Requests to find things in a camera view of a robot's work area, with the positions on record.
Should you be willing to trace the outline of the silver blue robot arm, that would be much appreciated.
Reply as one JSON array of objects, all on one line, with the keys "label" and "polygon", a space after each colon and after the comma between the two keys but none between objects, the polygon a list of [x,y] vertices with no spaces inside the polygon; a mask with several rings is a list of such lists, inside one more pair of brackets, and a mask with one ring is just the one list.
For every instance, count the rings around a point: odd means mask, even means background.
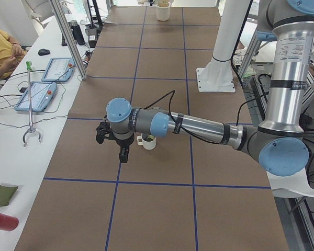
[{"label": "silver blue robot arm", "polygon": [[187,133],[242,151],[273,175],[299,172],[309,158],[299,117],[314,40],[314,1],[260,1],[257,38],[276,42],[266,115],[258,127],[233,126],[152,106],[132,107],[128,100],[115,98],[96,129],[97,142],[115,141],[125,163],[136,132],[157,137],[168,131]]}]

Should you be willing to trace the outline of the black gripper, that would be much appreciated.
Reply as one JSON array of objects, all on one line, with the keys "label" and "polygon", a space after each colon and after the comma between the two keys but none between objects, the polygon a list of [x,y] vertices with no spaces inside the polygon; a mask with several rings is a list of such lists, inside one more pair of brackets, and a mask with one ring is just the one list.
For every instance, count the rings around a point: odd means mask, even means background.
[{"label": "black gripper", "polygon": [[[110,122],[107,120],[105,115],[96,128],[96,141],[97,143],[103,143],[105,139],[111,140],[111,128]],[[129,159],[130,145],[134,142],[134,133],[127,131],[126,133],[120,134],[113,131],[116,143],[120,146],[119,160],[121,163],[127,163]]]}]

